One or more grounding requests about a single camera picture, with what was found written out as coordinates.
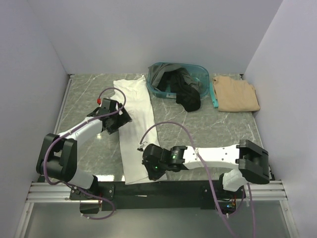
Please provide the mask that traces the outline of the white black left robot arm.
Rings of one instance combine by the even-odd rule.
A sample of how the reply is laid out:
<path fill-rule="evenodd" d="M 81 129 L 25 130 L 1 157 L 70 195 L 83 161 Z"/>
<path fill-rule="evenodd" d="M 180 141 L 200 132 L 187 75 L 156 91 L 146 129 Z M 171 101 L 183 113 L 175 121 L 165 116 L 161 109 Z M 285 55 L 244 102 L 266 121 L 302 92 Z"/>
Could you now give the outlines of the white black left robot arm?
<path fill-rule="evenodd" d="M 99 133 L 113 134 L 132 121 L 122 103 L 107 98 L 98 102 L 100 106 L 78 125 L 60 134 L 47 134 L 36 164 L 38 174 L 45 175 L 47 171 L 49 178 L 80 187 L 87 199 L 94 199 L 101 192 L 97 177 L 77 166 L 79 147 Z"/>

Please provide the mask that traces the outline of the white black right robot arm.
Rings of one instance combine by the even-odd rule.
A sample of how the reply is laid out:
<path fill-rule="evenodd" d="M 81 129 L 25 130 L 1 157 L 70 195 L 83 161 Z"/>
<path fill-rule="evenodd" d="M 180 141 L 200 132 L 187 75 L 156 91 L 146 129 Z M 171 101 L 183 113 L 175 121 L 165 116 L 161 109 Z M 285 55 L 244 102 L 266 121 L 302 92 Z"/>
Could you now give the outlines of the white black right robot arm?
<path fill-rule="evenodd" d="M 194 148 L 174 146 L 163 149 L 147 142 L 138 147 L 142 152 L 142 164 L 149 180 L 160 179 L 167 171 L 179 172 L 197 168 L 226 168 L 230 171 L 220 177 L 217 192 L 228 198 L 240 187 L 248 184 L 270 182 L 268 152 L 257 144 L 241 139 L 227 147 Z"/>

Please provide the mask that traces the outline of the white t shirt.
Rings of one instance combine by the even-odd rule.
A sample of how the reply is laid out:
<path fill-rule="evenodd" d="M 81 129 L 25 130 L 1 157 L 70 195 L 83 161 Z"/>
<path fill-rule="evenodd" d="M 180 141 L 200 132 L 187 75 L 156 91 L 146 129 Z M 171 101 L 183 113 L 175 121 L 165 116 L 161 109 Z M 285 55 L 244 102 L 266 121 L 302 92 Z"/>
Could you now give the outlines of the white t shirt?
<path fill-rule="evenodd" d="M 121 79 L 113 82 L 120 89 L 111 98 L 123 103 L 132 121 L 119 128 L 120 152 L 126 184 L 151 182 L 148 172 L 142 165 L 142 152 L 138 151 L 139 142 L 152 125 L 155 124 L 153 107 L 146 87 L 145 76 L 136 80 Z"/>

